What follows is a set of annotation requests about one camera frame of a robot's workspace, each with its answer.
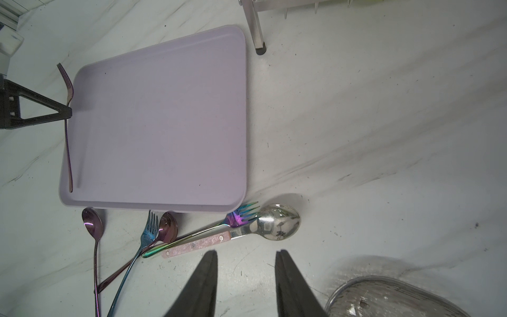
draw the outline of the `rubber foot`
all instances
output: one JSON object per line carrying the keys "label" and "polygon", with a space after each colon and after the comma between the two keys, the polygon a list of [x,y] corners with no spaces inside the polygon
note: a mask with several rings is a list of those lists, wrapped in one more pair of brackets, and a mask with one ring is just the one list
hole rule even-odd
{"label": "rubber foot", "polygon": [[257,55],[262,55],[264,53],[266,53],[266,43],[262,43],[262,47],[261,48],[256,48],[255,49],[255,52],[257,53]]}

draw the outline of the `stainless steel spoon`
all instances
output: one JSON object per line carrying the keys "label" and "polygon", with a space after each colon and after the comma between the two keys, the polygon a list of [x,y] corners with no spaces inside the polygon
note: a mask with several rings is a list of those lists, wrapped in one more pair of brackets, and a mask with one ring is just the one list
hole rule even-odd
{"label": "stainless steel spoon", "polygon": [[95,286],[95,317],[100,317],[100,307],[98,303],[97,292],[97,248],[100,238],[104,233],[104,226],[102,220],[93,208],[85,208],[81,213],[85,227],[95,239],[95,248],[93,249],[93,285]]}
{"label": "stainless steel spoon", "polygon": [[[158,241],[162,241],[163,243],[171,243],[176,240],[176,236],[178,235],[178,224],[176,223],[176,219],[169,212],[165,212],[160,218],[158,235],[155,241],[151,245],[147,247],[147,250],[155,245]],[[108,278],[102,281],[98,285],[98,292],[102,292],[115,278],[120,275],[127,267],[129,267],[130,263],[132,263],[134,259],[125,263],[120,269],[111,274]]]}
{"label": "stainless steel spoon", "polygon": [[301,216],[294,208],[274,203],[261,208],[259,217],[250,225],[230,230],[231,239],[255,233],[268,240],[284,240],[292,236],[301,224]]}
{"label": "stainless steel spoon", "polygon": [[163,252],[162,257],[173,257],[236,239],[250,233],[258,234],[268,240],[284,240],[292,236],[301,224],[301,216],[299,216],[299,213],[294,208],[283,204],[275,203],[262,207],[257,215],[258,218],[250,224],[196,241],[173,246]]}

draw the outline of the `iridescent fork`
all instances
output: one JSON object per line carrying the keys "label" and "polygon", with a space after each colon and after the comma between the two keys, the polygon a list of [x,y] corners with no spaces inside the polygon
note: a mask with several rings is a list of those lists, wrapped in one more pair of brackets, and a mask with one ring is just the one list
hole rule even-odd
{"label": "iridescent fork", "polygon": [[207,232],[209,230],[213,230],[213,229],[216,229],[219,227],[236,228],[236,227],[242,226],[244,224],[250,223],[258,218],[257,212],[252,212],[252,211],[254,209],[259,208],[259,207],[257,206],[254,208],[249,208],[249,207],[255,205],[256,203],[258,203],[258,201],[240,206],[235,211],[228,213],[224,220],[214,223],[204,229],[200,229],[200,230],[197,230],[197,231],[192,232],[190,234],[187,234],[187,235],[177,239],[174,242],[171,242],[168,244],[161,244],[160,246],[156,246],[153,249],[150,249],[150,250],[144,252],[142,254],[142,257],[149,258],[150,256],[157,254],[157,253],[161,252],[162,250],[165,250],[165,249],[168,249],[172,246],[178,245],[190,238],[193,238],[193,237],[200,235],[204,232]]}
{"label": "iridescent fork", "polygon": [[[62,64],[58,63],[56,65],[60,74],[62,75],[63,81],[65,82],[65,86],[67,87],[67,107],[70,104],[70,101],[74,97],[74,87],[72,86],[72,81],[67,75],[65,69],[63,69]],[[67,134],[67,119],[65,119],[65,149],[67,152],[67,166],[68,166],[68,191],[72,192],[74,185],[72,182],[72,169],[70,168],[70,153],[68,151],[68,134]]]}

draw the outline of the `lavender tray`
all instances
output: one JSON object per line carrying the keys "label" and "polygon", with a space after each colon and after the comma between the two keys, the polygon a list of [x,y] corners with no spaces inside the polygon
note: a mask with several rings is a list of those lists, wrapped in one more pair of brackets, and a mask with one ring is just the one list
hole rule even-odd
{"label": "lavender tray", "polygon": [[229,212],[246,193],[246,47],[223,26],[84,66],[60,198],[102,208]]}

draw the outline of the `black clamp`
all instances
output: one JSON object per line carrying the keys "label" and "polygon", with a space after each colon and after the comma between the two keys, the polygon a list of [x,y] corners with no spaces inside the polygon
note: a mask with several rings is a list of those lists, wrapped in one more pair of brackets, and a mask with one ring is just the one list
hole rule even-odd
{"label": "black clamp", "polygon": [[[218,257],[208,251],[164,317],[213,317]],[[276,300],[279,317],[326,317],[286,250],[276,253]]]}
{"label": "black clamp", "polygon": [[[25,97],[56,110],[58,113],[23,119],[21,118],[19,97]],[[70,117],[72,117],[72,109],[70,107],[4,79],[0,75],[0,129],[16,129],[28,125],[64,120]]]}

